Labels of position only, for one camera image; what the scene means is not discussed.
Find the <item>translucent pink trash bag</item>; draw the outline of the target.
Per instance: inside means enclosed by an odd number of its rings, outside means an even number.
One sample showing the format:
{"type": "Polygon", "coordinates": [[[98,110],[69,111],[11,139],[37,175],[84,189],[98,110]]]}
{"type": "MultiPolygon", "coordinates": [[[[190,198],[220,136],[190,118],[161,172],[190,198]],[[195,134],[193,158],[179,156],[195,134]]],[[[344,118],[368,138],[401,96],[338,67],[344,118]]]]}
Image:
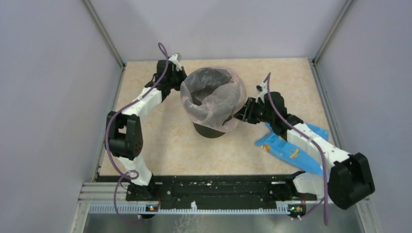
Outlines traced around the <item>translucent pink trash bag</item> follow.
{"type": "Polygon", "coordinates": [[[192,123],[228,133],[239,123],[234,114],[246,104],[247,90],[233,68],[203,67],[183,80],[180,98],[192,123]]]}

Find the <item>black plastic trash bin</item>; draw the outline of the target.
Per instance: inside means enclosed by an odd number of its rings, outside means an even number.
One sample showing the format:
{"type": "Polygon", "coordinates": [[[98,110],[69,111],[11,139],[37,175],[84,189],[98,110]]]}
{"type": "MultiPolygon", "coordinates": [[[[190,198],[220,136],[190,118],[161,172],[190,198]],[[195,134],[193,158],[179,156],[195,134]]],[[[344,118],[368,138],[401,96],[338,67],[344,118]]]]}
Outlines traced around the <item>black plastic trash bin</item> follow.
{"type": "Polygon", "coordinates": [[[232,116],[226,116],[223,118],[215,119],[213,122],[209,122],[208,125],[204,123],[192,123],[195,131],[202,137],[214,139],[221,137],[226,134],[226,132],[221,131],[221,127],[225,126],[226,123],[230,122],[233,119],[232,116]]]}

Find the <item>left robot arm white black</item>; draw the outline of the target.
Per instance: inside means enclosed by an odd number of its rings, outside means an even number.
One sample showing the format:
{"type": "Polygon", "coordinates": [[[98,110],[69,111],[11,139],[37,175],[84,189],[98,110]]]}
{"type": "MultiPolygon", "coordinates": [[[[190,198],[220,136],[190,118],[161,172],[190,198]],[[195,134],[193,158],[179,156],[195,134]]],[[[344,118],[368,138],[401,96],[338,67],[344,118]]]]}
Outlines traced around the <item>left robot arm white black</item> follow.
{"type": "Polygon", "coordinates": [[[143,200],[153,199],[156,188],[153,174],[141,155],[141,122],[172,90],[178,91],[186,77],[184,67],[178,60],[159,60],[156,73],[142,92],[130,104],[107,115],[104,143],[109,159],[113,161],[117,158],[122,163],[126,171],[119,174],[138,186],[137,194],[143,200]]]}

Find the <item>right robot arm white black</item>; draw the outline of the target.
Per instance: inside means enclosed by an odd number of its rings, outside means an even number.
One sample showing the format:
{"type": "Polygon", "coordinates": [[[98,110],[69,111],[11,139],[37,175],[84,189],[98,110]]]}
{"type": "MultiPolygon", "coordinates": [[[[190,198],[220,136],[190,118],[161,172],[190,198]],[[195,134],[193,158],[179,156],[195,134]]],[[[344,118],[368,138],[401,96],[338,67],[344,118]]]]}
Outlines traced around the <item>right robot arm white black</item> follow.
{"type": "Polygon", "coordinates": [[[304,193],[322,195],[341,209],[348,209],[375,192],[369,162],[362,153],[350,154],[323,139],[299,117],[289,114],[284,98],[270,92],[248,98],[234,117],[243,122],[268,123],[273,133],[305,152],[322,169],[321,175],[304,172],[285,186],[285,194],[298,200],[304,193]]]}

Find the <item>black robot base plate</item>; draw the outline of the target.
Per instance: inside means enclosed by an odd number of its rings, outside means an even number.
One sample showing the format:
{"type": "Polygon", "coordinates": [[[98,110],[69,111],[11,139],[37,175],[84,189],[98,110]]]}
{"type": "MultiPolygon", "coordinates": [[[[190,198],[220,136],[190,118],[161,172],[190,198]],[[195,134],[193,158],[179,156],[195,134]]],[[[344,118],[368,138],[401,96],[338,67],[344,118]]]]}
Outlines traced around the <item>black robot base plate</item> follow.
{"type": "Polygon", "coordinates": [[[265,210],[316,199],[298,193],[290,175],[159,175],[147,186],[130,183],[126,195],[127,201],[158,202],[163,210],[188,209],[192,202],[200,210],[265,210]]]}

